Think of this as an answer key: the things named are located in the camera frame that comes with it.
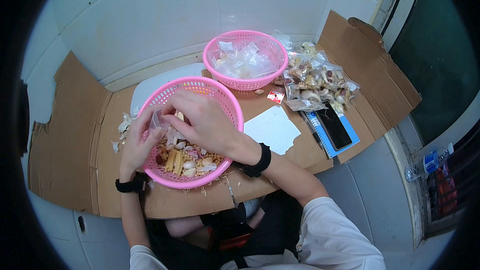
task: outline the smartphone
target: smartphone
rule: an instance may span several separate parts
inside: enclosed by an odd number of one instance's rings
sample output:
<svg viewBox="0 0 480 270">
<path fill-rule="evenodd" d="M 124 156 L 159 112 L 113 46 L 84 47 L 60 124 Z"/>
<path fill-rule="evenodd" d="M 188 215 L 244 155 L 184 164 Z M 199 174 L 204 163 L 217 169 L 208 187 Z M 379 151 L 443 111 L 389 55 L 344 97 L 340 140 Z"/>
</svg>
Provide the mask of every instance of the smartphone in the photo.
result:
<svg viewBox="0 0 480 270">
<path fill-rule="evenodd" d="M 330 143 L 332 143 L 333 149 L 339 151 L 352 144 L 352 139 L 347 133 L 345 127 L 339 119 L 337 113 L 333 110 L 332 106 L 328 102 L 324 102 L 327 107 L 326 110 L 315 111 L 315 115 L 320 124 L 327 133 Z"/>
</svg>

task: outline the water bottle cap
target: water bottle cap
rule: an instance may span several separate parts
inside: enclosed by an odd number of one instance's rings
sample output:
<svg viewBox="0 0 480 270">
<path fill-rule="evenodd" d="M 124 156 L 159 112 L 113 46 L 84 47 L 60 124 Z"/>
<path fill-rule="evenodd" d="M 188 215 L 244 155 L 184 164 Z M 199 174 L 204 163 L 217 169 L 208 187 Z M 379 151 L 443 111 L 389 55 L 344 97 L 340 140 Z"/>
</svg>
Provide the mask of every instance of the water bottle cap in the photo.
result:
<svg viewBox="0 0 480 270">
<path fill-rule="evenodd" d="M 450 153 L 450 155 L 453 154 L 453 144 L 452 143 L 448 144 L 448 153 Z"/>
</svg>

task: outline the blue notebook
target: blue notebook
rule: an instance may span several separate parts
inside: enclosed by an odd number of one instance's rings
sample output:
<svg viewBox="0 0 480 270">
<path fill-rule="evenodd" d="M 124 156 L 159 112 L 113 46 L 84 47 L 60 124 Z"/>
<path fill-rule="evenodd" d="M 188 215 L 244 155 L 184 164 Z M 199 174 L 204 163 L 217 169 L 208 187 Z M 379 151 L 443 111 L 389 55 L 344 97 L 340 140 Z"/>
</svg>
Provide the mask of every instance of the blue notebook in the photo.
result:
<svg viewBox="0 0 480 270">
<path fill-rule="evenodd" d="M 329 159 L 333 158 L 334 156 L 339 155 L 340 153 L 344 152 L 348 148 L 350 148 L 353 145 L 360 142 L 360 139 L 359 139 L 357 133 L 355 133 L 355 130 L 353 130 L 353 127 L 350 124 L 350 122 L 347 120 L 347 117 L 345 117 L 345 115 L 342 114 L 342 113 L 337 113 L 338 118 L 340 119 L 340 122 L 343 124 L 343 127 L 346 130 L 346 133 L 348 134 L 348 136 L 350 137 L 350 139 L 352 141 L 352 144 L 348 145 L 347 147 L 345 147 L 343 149 L 340 149 L 339 151 L 335 151 L 335 149 L 332 146 L 332 143 L 330 142 L 330 139 L 327 136 L 327 133 L 325 132 L 322 125 L 320 124 L 320 121 L 317 118 L 317 116 L 315 115 L 315 113 L 313 111 L 311 111 L 311 112 L 306 112 L 305 115 L 310 120 L 310 123 L 313 126 L 313 129 L 315 129 L 315 131 L 317 132 L 317 135 L 320 139 L 321 145 L 325 149 Z"/>
</svg>

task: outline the pink basket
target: pink basket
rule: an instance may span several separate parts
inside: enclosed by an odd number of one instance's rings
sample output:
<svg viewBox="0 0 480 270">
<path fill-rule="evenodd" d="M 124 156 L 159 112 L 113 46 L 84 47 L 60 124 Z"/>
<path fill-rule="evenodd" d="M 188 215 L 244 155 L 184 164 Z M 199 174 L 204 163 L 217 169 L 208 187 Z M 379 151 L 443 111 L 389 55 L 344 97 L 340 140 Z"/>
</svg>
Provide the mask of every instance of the pink basket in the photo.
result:
<svg viewBox="0 0 480 270">
<path fill-rule="evenodd" d="M 219 82 L 201 76 L 178 78 L 159 87 L 152 95 L 150 95 L 145 104 L 143 104 L 139 114 L 141 114 L 148 105 L 164 105 L 169 100 L 169 97 L 179 89 L 189 90 L 199 96 L 215 99 L 223 108 L 233 126 L 239 131 L 243 131 L 242 109 L 232 92 Z M 154 147 L 146 163 L 143 165 L 143 169 L 149 177 L 152 177 L 158 183 L 176 189 L 191 189 L 210 183 L 222 175 L 232 163 L 231 159 L 224 158 L 215 170 L 210 171 L 207 174 L 196 177 L 184 177 L 160 169 L 155 160 L 158 153 L 159 150 Z"/>
<path fill-rule="evenodd" d="M 271 75 L 261 77 L 261 78 L 254 78 L 254 79 L 239 79 L 239 78 L 232 78 L 230 76 L 223 75 L 217 71 L 215 71 L 215 65 L 212 64 L 209 58 L 207 58 L 207 52 L 209 51 L 216 51 L 219 47 L 217 45 L 218 38 L 225 38 L 229 37 L 234 39 L 232 41 L 233 44 L 235 42 L 242 42 L 242 41 L 256 41 L 255 45 L 257 45 L 259 49 L 259 53 L 262 55 L 267 55 L 272 62 L 278 61 L 275 67 L 278 68 L 278 71 L 274 72 Z M 258 37 L 265 37 L 262 38 L 262 41 L 256 40 Z M 215 59 L 219 59 L 219 53 L 216 52 L 214 54 Z M 233 30 L 229 32 L 222 33 L 221 35 L 213 38 L 203 51 L 203 63 L 207 67 L 208 71 L 214 75 L 218 81 L 220 81 L 225 86 L 241 90 L 241 91 L 252 91 L 259 89 L 261 87 L 267 86 L 274 78 L 282 74 L 283 70 L 287 67 L 289 62 L 287 50 L 280 44 L 279 41 L 270 37 L 265 33 L 261 33 L 254 30 Z"/>
</svg>

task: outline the red packet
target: red packet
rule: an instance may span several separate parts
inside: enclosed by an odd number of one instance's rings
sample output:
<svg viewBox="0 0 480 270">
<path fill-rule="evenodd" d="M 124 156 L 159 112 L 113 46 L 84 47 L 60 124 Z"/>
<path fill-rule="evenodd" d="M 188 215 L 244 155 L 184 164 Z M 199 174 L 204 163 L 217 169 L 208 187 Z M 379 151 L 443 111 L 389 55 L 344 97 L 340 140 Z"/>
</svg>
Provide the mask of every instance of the red packet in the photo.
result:
<svg viewBox="0 0 480 270">
<path fill-rule="evenodd" d="M 268 93 L 267 98 L 273 101 L 274 103 L 281 104 L 283 97 L 285 97 L 284 93 L 276 92 L 276 91 L 270 91 Z"/>
</svg>

